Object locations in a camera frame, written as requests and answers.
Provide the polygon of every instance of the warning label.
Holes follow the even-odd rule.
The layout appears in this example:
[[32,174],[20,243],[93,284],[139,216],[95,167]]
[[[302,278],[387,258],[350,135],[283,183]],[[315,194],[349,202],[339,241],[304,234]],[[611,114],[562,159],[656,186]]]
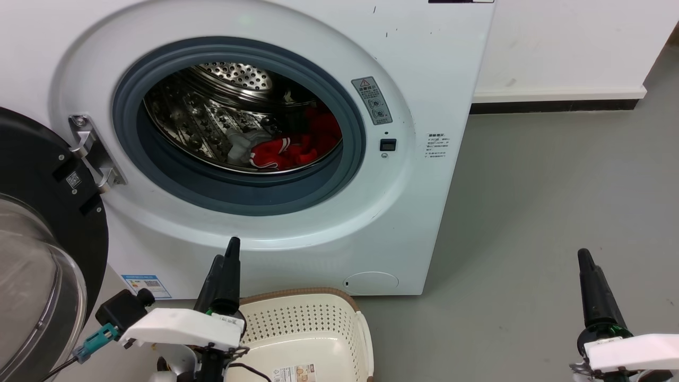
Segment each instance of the warning label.
[[391,123],[391,113],[384,101],[382,91],[375,79],[372,77],[357,78],[351,81],[352,85],[359,92],[363,103],[368,108],[368,114],[373,120],[373,124]]
[[316,382],[314,364],[274,369],[272,382]]
[[172,298],[155,275],[122,275],[122,278],[135,293],[146,288],[155,298]]
[[424,157],[445,158],[448,155],[449,147],[450,138],[447,138],[445,133],[427,133]]

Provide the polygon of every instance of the floor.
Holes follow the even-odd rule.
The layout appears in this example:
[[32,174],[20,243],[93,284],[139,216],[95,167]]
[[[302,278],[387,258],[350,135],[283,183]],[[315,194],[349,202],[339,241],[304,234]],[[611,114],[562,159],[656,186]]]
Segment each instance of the floor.
[[[570,381],[581,247],[633,333],[679,332],[679,50],[646,87],[634,111],[469,118],[423,295],[358,298],[378,381]],[[110,345],[57,381],[154,368]]]

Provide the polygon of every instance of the gray rubber seal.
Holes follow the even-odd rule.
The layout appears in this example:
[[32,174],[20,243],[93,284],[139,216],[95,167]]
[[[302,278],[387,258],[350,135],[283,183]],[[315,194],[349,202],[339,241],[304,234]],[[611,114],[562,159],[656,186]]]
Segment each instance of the gray rubber seal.
[[[261,67],[313,92],[340,125],[341,150],[335,150],[322,164],[297,173],[258,177],[214,168],[172,147],[146,115],[142,99],[167,75],[215,61]],[[280,215],[314,206],[351,181],[365,154],[363,120],[342,85],[297,54],[235,37],[178,41],[142,58],[123,77],[115,93],[113,127],[132,162],[159,187],[203,208],[238,215]]]

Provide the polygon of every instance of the black cable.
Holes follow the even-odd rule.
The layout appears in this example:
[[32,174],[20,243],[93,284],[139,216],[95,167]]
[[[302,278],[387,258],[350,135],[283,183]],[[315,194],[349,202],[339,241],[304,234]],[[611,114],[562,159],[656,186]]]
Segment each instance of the black cable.
[[260,377],[266,379],[267,382],[271,382],[271,379],[266,374],[264,374],[263,372],[253,368],[252,366],[247,366],[246,364],[241,364],[239,362],[233,362],[233,363],[229,364],[229,367],[230,368],[244,368],[245,370],[251,371],[251,372],[255,373],[256,375],[259,375]]
[[78,361],[78,359],[77,359],[76,357],[73,357],[73,358],[71,358],[70,360],[64,362],[63,364],[57,366],[56,368],[54,368],[54,370],[50,371],[50,373],[49,373],[48,375],[46,375],[43,379],[41,379],[40,382],[45,382],[45,381],[47,381],[51,376],[53,376],[53,375],[55,375],[56,373],[58,373],[58,372],[64,370],[65,368],[69,367],[70,365],[72,365],[72,364],[75,363],[76,361]]

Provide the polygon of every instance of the beige plastic basket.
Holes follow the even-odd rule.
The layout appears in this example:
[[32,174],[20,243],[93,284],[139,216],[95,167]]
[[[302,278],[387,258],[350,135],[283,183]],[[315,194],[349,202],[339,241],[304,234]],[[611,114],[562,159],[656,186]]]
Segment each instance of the beige plastic basket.
[[[240,301],[247,321],[237,362],[272,382],[371,382],[370,331],[356,302],[333,288],[260,294]],[[226,381],[265,382],[243,368],[230,368]]]

